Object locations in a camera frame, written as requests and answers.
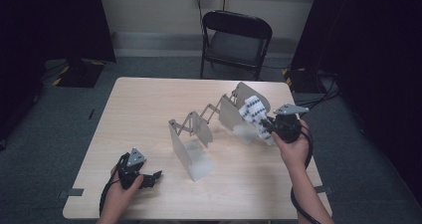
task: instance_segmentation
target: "person's right hand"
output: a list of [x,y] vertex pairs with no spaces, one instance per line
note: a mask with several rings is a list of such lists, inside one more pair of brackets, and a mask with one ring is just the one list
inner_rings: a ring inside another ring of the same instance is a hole
[[[308,125],[303,120],[300,120],[300,122],[304,126],[302,127],[302,132],[308,134]],[[285,143],[275,132],[272,132],[271,135],[279,147],[282,159],[289,171],[297,168],[306,169],[305,162],[310,146],[303,134],[299,136],[298,140],[292,143]]]

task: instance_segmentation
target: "chair seat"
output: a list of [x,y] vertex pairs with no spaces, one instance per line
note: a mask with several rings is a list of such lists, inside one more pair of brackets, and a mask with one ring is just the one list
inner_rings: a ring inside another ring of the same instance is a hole
[[256,67],[264,46],[261,39],[216,32],[206,50],[207,60]]

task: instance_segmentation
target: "wooden table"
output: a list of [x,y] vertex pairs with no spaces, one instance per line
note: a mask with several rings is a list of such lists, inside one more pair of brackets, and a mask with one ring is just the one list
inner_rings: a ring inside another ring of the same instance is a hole
[[[70,219],[99,218],[99,203],[109,172],[121,155],[136,147],[147,157],[140,169],[163,175],[153,188],[141,189],[123,215],[137,220],[276,220],[296,219],[290,200],[292,188],[276,146],[257,139],[245,144],[215,114],[209,126],[214,135],[202,146],[215,170],[192,181],[171,144],[168,121],[183,122],[189,112],[201,113],[230,96],[239,82],[120,78],[116,81],[87,151],[73,188],[82,196],[70,196],[64,216]],[[245,82],[268,99],[272,108],[293,103],[284,83]],[[196,136],[181,134],[186,143]],[[315,162],[308,173],[321,185]],[[320,198],[328,209],[326,195]]]

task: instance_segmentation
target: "person's left hand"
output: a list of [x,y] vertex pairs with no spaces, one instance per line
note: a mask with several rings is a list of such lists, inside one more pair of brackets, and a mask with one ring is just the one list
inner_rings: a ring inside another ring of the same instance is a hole
[[102,216],[97,223],[117,223],[120,216],[129,206],[140,184],[142,184],[142,181],[143,175],[139,175],[133,181],[132,185],[127,190],[124,190],[118,181],[118,173],[116,173],[112,179],[113,184],[109,188],[105,197],[105,205],[103,207]]

